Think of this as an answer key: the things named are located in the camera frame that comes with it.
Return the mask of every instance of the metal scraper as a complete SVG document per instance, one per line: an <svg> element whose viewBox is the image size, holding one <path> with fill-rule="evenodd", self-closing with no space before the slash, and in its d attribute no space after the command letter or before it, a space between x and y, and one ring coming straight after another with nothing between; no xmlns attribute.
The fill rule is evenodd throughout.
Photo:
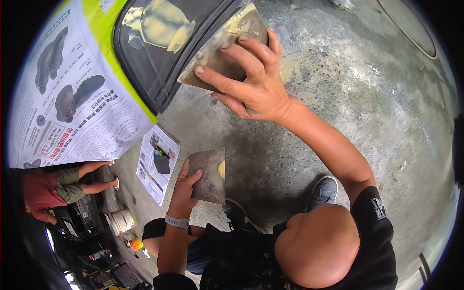
<svg viewBox="0 0 464 290"><path fill-rule="evenodd" d="M237 11L195 54L187 64L184 71L177 78L179 83L189 84L195 87L219 92L216 88L200 80L193 72L193 69L202 64L223 76L245 81L246 73L234 60L222 54L219 49L221 43L229 42L238 44L237 38L240 35L254 37L262 43L268 45L266 26L261 19L253 3Z"/></svg>
<svg viewBox="0 0 464 290"><path fill-rule="evenodd" d="M188 157L188 175L198 168L203 174L194 185L192 197L219 204L226 204L226 181L218 171L218 165L226 160L224 147L206 152L197 152Z"/></svg>

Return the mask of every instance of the concrete floor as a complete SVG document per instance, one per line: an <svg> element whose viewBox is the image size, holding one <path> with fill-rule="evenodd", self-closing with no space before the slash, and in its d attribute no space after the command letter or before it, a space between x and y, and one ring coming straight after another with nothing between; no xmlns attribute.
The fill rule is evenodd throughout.
<svg viewBox="0 0 464 290"><path fill-rule="evenodd" d="M420 287L419 254L434 267L457 201L451 168L456 89L442 49L434 39L438 58L427 58L380 13L376 0L353 1L350 11L337 10L326 0L255 3L281 39L281 71L289 93L340 130L369 161L395 229L398 288ZM423 27L411 26L423 35ZM327 168L286 129L241 121L209 94L182 85L158 116L161 127L181 144L173 174L189 154L225 147L226 195L271 232L273 225L303 209L303 190ZM135 215L139 226L132 231L141 237L147 222L164 216L175 178L163 205L157 206L135 175L139 150L140 142L109 174L120 177L119 201ZM348 207L343 189L336 203ZM199 202L191 224L206 223L228 230L219 205ZM143 259L134 263L142 265L142 275L151 281L155 259Z"/></svg>

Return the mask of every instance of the paint can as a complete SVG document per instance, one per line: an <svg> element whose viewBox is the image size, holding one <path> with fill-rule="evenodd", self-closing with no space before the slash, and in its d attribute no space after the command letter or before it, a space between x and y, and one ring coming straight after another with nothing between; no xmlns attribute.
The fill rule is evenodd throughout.
<svg viewBox="0 0 464 290"><path fill-rule="evenodd" d="M115 236L119 236L123 232L135 227L135 220L127 208L107 213L105 217Z"/></svg>

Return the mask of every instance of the white wristwatch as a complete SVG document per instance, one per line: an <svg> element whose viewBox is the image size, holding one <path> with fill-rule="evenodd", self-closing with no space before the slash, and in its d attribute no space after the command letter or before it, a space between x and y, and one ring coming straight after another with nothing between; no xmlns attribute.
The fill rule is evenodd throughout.
<svg viewBox="0 0 464 290"><path fill-rule="evenodd" d="M188 229L188 223L190 222L189 219L171 218L170 216L168 216L168 212L166 212L166 217L164 218L164 221L168 225L172 225L172 226L179 227L179 228L182 228L182 229Z"/></svg>

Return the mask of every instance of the olive green pants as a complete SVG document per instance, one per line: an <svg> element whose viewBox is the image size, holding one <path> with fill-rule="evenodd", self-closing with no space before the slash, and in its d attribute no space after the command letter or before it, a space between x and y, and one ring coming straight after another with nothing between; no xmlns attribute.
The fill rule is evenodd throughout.
<svg viewBox="0 0 464 290"><path fill-rule="evenodd" d="M85 196L79 185L79 167L57 171L57 192L67 204Z"/></svg>

